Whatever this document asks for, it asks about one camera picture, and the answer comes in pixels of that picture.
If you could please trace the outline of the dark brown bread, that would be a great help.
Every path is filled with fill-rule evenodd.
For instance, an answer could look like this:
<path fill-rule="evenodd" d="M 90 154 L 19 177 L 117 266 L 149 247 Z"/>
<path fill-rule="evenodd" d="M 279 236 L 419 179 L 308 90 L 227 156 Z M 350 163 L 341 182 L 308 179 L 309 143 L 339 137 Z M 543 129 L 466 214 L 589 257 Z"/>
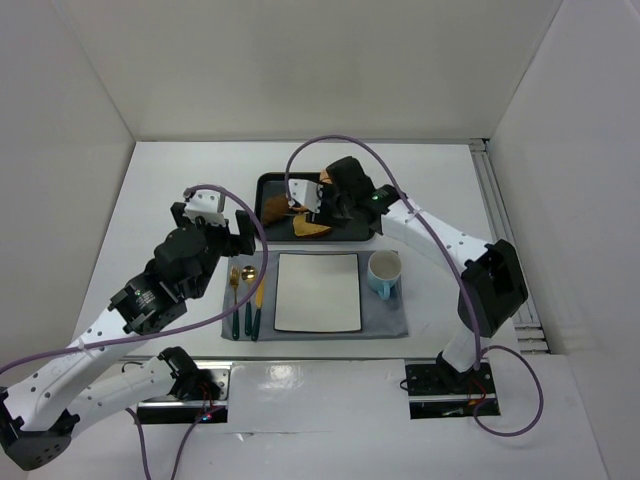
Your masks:
<path fill-rule="evenodd" d="M 271 196 L 264 202 L 261 223 L 267 227 L 295 214 L 296 212 L 291 208 L 284 194 Z"/>

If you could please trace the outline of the black plastic tray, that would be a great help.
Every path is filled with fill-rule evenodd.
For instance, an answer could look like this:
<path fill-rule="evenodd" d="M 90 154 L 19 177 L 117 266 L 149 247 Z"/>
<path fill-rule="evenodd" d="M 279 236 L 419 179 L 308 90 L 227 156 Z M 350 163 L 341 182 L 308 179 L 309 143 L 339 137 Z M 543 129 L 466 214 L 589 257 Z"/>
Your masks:
<path fill-rule="evenodd" d="M 256 184 L 256 199 L 254 207 L 256 216 L 263 221 L 265 217 L 266 202 L 272 197 L 284 194 L 285 188 L 283 172 L 270 172 L 261 175 Z M 343 228 L 332 229 L 328 233 L 323 233 L 320 236 L 297 236 L 294 233 L 293 214 L 294 212 L 289 210 L 285 218 L 264 226 L 266 237 L 269 242 L 366 242 L 374 237 L 374 233 L 367 228 L 367 225 L 358 219 L 350 220 Z"/>

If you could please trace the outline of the metal tongs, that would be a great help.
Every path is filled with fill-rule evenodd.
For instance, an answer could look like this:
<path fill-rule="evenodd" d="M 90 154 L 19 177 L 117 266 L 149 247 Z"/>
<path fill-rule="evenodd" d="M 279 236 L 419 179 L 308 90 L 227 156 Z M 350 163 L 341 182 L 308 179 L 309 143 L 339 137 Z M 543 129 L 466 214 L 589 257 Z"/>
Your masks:
<path fill-rule="evenodd" d="M 309 209 L 304 205 L 299 205 L 299 204 L 290 205 L 288 201 L 285 201 L 281 206 L 281 215 L 284 217 L 306 215 L 308 212 L 309 212 Z"/>

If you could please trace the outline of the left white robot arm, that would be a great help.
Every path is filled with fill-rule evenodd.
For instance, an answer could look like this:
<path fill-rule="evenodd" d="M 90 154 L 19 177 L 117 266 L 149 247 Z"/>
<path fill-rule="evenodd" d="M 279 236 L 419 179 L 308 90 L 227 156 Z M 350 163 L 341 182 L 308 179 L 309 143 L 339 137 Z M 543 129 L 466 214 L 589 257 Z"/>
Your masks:
<path fill-rule="evenodd" d="M 176 227 L 144 270 L 128 280 L 98 319 L 37 372 L 1 392 L 1 446 L 22 470 L 61 455 L 73 438 L 131 404 L 158 396 L 183 399 L 211 377 L 181 347 L 168 347 L 115 379 L 99 377 L 201 298 L 219 260 L 255 251 L 254 213 L 243 208 L 233 234 L 218 205 L 171 207 Z"/>

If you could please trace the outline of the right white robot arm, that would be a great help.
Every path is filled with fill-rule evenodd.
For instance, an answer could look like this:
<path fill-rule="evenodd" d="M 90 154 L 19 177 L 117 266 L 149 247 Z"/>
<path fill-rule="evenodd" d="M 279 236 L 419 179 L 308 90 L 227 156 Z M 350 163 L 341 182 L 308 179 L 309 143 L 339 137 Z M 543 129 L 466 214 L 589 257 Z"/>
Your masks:
<path fill-rule="evenodd" d="M 479 367 L 479 353 L 529 297 L 511 243 L 491 243 L 456 229 L 421 208 L 396 183 L 375 187 L 354 157 L 325 168 L 311 212 L 314 221 L 331 226 L 352 218 L 365 221 L 371 231 L 403 243 L 452 273 L 459 287 L 462 325 L 437 357 L 450 384 Z"/>

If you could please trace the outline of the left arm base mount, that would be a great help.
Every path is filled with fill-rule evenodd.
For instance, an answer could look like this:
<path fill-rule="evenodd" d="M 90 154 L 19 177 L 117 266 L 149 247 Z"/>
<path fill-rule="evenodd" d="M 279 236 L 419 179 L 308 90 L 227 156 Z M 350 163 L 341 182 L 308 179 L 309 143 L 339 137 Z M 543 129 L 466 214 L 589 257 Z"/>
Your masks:
<path fill-rule="evenodd" d="M 229 362 L 197 362 L 200 373 L 188 393 L 167 394 L 140 402 L 135 412 L 142 425 L 188 425 L 228 421 L 231 380 Z"/>

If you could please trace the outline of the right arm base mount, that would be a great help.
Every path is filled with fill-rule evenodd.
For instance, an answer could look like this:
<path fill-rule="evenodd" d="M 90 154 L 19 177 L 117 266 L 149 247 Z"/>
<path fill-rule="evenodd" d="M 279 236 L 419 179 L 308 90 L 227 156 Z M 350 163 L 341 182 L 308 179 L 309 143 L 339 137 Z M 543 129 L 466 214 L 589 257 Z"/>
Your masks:
<path fill-rule="evenodd" d="M 408 362 L 399 387 L 408 395 L 412 420 L 472 417 L 476 407 L 479 416 L 500 415 L 493 372 L 487 362 L 454 386 L 445 384 L 434 361 Z"/>

